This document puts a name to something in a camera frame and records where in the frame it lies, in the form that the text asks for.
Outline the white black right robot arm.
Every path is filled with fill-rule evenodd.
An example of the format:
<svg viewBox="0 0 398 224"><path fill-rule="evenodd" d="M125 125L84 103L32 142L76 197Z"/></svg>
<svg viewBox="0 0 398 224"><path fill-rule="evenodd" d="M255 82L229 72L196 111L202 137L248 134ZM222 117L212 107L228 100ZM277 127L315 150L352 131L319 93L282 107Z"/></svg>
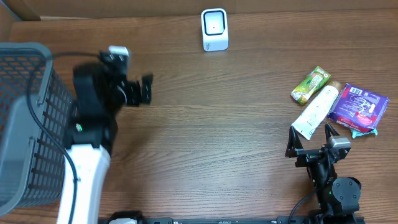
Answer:
<svg viewBox="0 0 398 224"><path fill-rule="evenodd" d="M295 158L296 167L304 167L312 181L313 191L293 207L287 223L364 223L355 212L360 209L362 185L354 177L339 177L334 164L343 160L351 150L351 142L330 125L325 125L326 143L319 149L304 149L299 132L291 126L285 157ZM296 217L295 212L309 198L316 196L318 209L306 217Z"/></svg>

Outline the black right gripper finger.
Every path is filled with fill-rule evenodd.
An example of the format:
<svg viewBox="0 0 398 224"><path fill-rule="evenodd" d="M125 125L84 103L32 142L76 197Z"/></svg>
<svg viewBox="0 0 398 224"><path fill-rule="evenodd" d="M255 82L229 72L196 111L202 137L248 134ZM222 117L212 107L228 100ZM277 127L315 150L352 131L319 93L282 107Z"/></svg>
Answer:
<svg viewBox="0 0 398 224"><path fill-rule="evenodd" d="M289 128L289 140L285 152L285 157L297 157L297 151L302 151L303 146L299 138L298 131L291 126Z"/></svg>
<svg viewBox="0 0 398 224"><path fill-rule="evenodd" d="M333 128L333 126L330 123L325 124L325 137L327 144L335 145L336 144L335 136L339 135L340 134Z"/></svg>

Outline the purple sanitary pad pack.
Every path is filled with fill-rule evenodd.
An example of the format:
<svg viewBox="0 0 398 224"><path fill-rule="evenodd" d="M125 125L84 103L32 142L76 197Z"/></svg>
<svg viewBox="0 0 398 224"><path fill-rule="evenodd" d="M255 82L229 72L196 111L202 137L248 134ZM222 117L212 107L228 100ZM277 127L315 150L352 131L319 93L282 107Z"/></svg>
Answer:
<svg viewBox="0 0 398 224"><path fill-rule="evenodd" d="M347 83L331 107L328 118L360 133L374 131L389 98Z"/></svg>

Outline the green yellow snack pouch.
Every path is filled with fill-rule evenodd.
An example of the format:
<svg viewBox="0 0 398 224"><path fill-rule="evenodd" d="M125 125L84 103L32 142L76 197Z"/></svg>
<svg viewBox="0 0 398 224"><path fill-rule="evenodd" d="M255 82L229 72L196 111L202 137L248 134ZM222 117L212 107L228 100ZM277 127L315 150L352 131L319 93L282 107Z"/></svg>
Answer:
<svg viewBox="0 0 398 224"><path fill-rule="evenodd" d="M290 93L290 96L299 104L304 105L314 93L320 90L331 78L331 75L317 66L305 79Z"/></svg>

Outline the teal wet wipes pack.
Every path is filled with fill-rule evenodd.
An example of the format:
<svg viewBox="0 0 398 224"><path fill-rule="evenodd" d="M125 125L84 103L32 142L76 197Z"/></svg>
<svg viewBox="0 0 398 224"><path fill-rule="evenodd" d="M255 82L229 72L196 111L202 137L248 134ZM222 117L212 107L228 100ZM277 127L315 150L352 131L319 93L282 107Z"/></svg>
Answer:
<svg viewBox="0 0 398 224"><path fill-rule="evenodd" d="M367 132L361 132L361 131L358 131L356 129L351 129L351 136L352 136L353 139L355 139L356 137L366 136L366 135L370 135L370 134L373 134L373 135L377 136L378 135L377 129L372 129L372 130L367 131Z"/></svg>

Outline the white tube with gold cap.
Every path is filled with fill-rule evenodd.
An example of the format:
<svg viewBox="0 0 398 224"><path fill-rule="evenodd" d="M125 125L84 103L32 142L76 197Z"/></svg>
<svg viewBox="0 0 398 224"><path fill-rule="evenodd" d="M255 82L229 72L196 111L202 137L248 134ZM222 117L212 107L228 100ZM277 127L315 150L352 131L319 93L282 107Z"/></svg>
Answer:
<svg viewBox="0 0 398 224"><path fill-rule="evenodd" d="M324 86L302 114L292 123L295 130L306 140L311 139L316 129L325 119L341 89L342 84L337 81L332 81Z"/></svg>

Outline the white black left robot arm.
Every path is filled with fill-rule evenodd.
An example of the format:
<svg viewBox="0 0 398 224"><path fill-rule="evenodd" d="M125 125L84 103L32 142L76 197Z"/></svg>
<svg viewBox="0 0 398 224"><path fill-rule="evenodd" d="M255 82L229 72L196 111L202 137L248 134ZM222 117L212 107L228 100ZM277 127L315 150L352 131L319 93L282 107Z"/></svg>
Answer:
<svg viewBox="0 0 398 224"><path fill-rule="evenodd" d="M124 65L84 63L73 69L76 108L63 137L65 178L57 223L97 223L102 189L123 106L149 104L153 74L129 81Z"/></svg>

